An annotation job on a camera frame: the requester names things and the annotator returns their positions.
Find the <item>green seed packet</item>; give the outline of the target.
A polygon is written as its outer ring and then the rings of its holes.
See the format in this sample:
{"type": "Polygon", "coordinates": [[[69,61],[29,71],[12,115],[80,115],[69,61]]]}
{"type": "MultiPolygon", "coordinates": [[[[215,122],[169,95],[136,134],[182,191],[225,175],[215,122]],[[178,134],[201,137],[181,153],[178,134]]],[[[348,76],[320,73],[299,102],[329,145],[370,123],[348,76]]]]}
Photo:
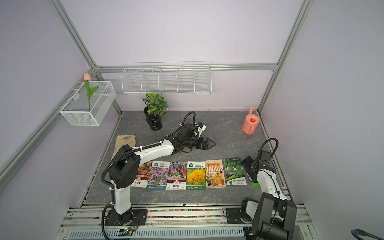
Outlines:
{"type": "Polygon", "coordinates": [[[257,173],[247,173],[247,176],[249,178],[249,181],[251,182],[251,185],[254,189],[257,189],[257,188],[260,188],[260,184],[259,182],[257,181],[257,173]]]}

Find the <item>sunflower seed packet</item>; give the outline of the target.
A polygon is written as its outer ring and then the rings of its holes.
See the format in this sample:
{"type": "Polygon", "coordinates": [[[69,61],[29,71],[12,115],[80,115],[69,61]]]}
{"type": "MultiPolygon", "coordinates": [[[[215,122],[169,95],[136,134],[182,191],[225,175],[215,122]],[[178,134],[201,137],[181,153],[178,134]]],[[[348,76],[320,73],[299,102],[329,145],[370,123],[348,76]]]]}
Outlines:
{"type": "Polygon", "coordinates": [[[206,163],[187,162],[187,183],[186,190],[206,189],[206,163]]]}

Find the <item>white text seed packet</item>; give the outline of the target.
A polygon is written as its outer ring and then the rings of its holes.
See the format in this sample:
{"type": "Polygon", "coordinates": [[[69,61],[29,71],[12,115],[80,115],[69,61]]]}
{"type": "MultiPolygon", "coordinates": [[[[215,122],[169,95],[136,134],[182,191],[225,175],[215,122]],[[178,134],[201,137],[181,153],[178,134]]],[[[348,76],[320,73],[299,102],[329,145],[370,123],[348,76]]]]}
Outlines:
{"type": "Polygon", "coordinates": [[[247,184],[241,158],[223,158],[227,186],[245,186],[247,184]]]}

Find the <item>white orange-print seed packet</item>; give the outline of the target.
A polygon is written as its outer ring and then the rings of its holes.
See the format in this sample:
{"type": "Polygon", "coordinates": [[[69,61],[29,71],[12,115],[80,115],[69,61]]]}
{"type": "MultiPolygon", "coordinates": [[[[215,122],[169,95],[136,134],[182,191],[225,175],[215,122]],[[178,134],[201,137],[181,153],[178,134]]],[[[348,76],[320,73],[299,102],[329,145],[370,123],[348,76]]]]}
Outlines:
{"type": "Polygon", "coordinates": [[[211,188],[225,188],[225,173],[222,160],[209,160],[205,161],[206,165],[206,187],[211,188]]]}

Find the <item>pink chrysanthemum seed packet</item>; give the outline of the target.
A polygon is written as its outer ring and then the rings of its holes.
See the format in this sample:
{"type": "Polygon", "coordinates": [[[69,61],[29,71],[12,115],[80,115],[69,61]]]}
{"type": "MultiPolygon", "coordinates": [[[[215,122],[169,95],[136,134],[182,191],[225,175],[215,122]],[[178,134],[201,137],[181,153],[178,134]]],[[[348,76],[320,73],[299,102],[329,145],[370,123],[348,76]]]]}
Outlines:
{"type": "Polygon", "coordinates": [[[186,190],[187,167],[184,162],[171,162],[166,190],[186,190]]]}

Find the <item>purple flower seed packet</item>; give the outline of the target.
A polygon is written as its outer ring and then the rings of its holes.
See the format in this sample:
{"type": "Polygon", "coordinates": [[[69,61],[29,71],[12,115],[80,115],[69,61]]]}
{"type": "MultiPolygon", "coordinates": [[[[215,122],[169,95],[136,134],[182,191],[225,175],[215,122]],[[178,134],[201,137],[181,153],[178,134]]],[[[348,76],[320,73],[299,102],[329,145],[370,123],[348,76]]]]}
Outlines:
{"type": "Polygon", "coordinates": [[[165,190],[170,169],[170,162],[153,161],[150,176],[147,182],[147,189],[165,190]]]}

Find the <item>orange marigold seed packet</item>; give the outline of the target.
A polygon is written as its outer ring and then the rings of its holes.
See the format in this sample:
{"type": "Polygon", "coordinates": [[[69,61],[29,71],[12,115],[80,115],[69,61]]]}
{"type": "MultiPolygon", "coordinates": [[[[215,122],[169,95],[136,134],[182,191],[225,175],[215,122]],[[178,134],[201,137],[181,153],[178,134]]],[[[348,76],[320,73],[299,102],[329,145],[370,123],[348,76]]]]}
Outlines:
{"type": "Polygon", "coordinates": [[[152,162],[149,161],[139,166],[136,179],[134,180],[132,187],[145,189],[148,184],[148,180],[151,174],[152,162]]]}

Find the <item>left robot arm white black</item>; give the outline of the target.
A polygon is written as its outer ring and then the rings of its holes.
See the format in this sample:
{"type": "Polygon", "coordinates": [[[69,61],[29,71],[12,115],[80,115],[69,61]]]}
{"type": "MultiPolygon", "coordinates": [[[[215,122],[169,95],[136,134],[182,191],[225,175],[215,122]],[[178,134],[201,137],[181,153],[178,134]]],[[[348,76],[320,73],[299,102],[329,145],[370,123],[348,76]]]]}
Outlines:
{"type": "Polygon", "coordinates": [[[161,141],[140,147],[122,146],[101,175],[103,184],[112,192],[112,210],[118,217],[133,218],[131,185],[139,167],[160,157],[181,153],[185,148],[208,151],[216,145],[210,138],[201,137],[206,125],[196,122],[196,113],[189,112],[178,129],[161,141]]]}

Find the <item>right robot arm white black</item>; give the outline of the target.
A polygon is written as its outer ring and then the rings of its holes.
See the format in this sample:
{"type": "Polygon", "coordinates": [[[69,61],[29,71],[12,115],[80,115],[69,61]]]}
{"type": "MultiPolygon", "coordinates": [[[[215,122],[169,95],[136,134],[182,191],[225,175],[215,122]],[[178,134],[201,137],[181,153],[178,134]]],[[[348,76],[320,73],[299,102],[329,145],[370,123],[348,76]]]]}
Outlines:
{"type": "Polygon", "coordinates": [[[297,206],[283,194],[277,181],[271,158],[279,145],[276,138],[266,140],[258,150],[257,157],[241,161],[252,183],[260,185],[260,200],[245,198],[241,205],[241,218],[252,224],[255,240],[292,240],[297,215],[297,206]]]}

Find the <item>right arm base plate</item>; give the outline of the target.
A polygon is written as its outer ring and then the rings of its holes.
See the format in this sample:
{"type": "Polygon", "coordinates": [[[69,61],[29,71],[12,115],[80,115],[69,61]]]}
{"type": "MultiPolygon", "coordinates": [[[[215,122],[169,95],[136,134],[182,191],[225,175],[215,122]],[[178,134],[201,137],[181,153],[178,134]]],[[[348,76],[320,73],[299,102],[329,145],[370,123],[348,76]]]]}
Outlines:
{"type": "Polygon", "coordinates": [[[224,210],[228,224],[250,224],[253,219],[241,208],[226,208],[224,210]]]}

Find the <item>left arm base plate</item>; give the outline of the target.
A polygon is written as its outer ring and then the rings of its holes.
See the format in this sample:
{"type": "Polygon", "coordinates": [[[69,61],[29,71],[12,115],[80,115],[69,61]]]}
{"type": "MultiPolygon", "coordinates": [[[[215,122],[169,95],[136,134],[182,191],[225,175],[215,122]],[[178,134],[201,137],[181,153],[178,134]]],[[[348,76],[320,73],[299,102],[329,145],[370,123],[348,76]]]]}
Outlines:
{"type": "Polygon", "coordinates": [[[119,215],[115,209],[108,212],[105,225],[106,226],[144,226],[146,224],[147,210],[128,210],[119,215]]]}

